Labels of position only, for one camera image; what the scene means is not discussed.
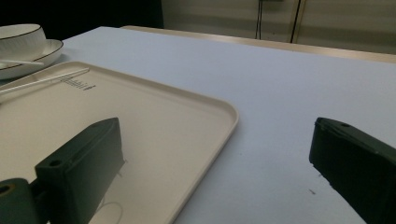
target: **black cable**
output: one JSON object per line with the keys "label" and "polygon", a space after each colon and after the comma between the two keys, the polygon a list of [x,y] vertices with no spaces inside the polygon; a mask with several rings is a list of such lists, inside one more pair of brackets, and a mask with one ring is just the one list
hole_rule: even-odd
{"label": "black cable", "polygon": [[255,39],[257,39],[257,32],[259,31],[259,18],[260,18],[260,8],[262,5],[262,0],[259,0],[259,12],[257,13],[257,20],[256,20],[256,37]]}
{"label": "black cable", "polygon": [[262,39],[262,0],[259,0],[261,2],[260,4],[260,39]]}
{"label": "black cable", "polygon": [[294,32],[295,32],[295,30],[296,30],[298,14],[299,14],[299,11],[300,11],[300,4],[301,4],[301,0],[298,1],[297,10],[296,10],[296,15],[295,15],[295,17],[294,17],[293,30],[291,31],[290,43],[293,43]]}

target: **white tray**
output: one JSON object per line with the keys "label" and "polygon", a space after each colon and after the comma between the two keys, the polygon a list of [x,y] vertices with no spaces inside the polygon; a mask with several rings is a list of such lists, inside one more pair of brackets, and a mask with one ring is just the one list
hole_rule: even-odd
{"label": "white tray", "polygon": [[[120,119],[124,158],[106,202],[120,223],[171,223],[238,121],[228,103],[85,63],[61,63],[0,87],[90,67],[69,81],[0,96],[0,180],[34,166],[90,124]],[[116,223],[110,204],[91,223]]]}

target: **plate stack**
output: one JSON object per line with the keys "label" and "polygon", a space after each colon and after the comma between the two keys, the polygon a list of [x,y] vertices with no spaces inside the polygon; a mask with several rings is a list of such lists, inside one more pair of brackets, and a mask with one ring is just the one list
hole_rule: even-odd
{"label": "plate stack", "polygon": [[0,79],[30,75],[50,66],[62,54],[61,40],[46,39],[38,24],[0,27]]}

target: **white plate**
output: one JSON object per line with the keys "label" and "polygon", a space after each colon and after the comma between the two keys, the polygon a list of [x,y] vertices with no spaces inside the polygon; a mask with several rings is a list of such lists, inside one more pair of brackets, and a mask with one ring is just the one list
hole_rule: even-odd
{"label": "white plate", "polygon": [[64,42],[62,42],[61,40],[48,39],[42,55],[32,60],[32,62],[43,63],[43,66],[18,64],[5,68],[0,68],[0,80],[27,76],[50,66],[53,62],[55,62],[55,60],[57,60],[61,56],[63,46]]}

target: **chopsticks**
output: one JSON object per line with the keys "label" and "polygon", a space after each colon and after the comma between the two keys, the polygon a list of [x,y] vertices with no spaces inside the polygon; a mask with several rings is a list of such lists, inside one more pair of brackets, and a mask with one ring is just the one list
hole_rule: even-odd
{"label": "chopsticks", "polygon": [[42,80],[38,80],[38,81],[35,81],[35,82],[31,82],[31,83],[28,83],[28,84],[24,84],[24,85],[20,85],[20,86],[17,86],[17,87],[13,87],[13,88],[9,88],[9,89],[0,91],[0,95],[7,94],[7,93],[10,93],[10,92],[13,92],[13,91],[26,89],[26,88],[29,88],[29,87],[32,87],[32,86],[35,86],[35,85],[38,85],[38,84],[45,83],[45,82],[49,82],[49,81],[53,81],[53,80],[60,80],[60,79],[62,79],[64,77],[71,77],[73,75],[82,75],[82,74],[87,73],[89,71],[90,71],[90,68],[83,68],[83,69],[79,69],[79,70],[74,71],[74,72],[70,72],[70,73],[66,73],[66,74],[63,74],[63,75],[59,75],[57,77],[45,78],[45,79],[42,79]]}
{"label": "chopsticks", "polygon": [[38,66],[44,65],[43,63],[37,63],[37,62],[23,62],[23,61],[1,60],[1,59],[0,59],[0,63],[29,64],[29,65],[38,65]]}

